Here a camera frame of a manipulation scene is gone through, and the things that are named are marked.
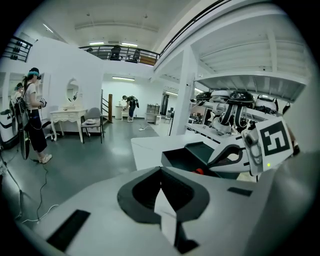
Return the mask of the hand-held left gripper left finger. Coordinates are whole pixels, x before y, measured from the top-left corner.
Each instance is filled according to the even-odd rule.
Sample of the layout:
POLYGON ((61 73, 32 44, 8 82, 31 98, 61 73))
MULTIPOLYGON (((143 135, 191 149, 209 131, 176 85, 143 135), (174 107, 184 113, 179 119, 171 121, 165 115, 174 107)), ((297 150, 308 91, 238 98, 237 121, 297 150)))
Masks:
POLYGON ((133 221, 140 224, 159 224, 155 213, 156 197, 161 189, 162 169, 155 167, 124 184, 117 193, 120 208, 133 221))

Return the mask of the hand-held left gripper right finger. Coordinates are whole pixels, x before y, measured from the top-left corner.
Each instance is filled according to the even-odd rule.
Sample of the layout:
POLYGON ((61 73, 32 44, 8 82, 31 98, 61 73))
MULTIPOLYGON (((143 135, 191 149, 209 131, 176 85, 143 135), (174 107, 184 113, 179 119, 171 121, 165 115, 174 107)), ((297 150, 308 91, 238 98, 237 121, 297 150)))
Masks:
POLYGON ((161 231, 179 253, 185 254, 199 244, 187 237, 183 223, 202 215, 210 201, 209 192, 202 185, 166 167, 161 168, 160 187, 172 208, 172 211, 162 211, 161 231))

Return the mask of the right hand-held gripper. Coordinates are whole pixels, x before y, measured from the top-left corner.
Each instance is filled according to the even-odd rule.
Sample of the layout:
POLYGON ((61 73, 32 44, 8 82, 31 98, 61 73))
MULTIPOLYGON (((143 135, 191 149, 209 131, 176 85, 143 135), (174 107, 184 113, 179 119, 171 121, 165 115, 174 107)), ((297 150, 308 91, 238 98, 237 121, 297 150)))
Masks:
POLYGON ((257 122, 253 130, 225 137, 211 154, 212 172, 246 173, 258 176, 278 167, 294 152, 283 117, 257 122))

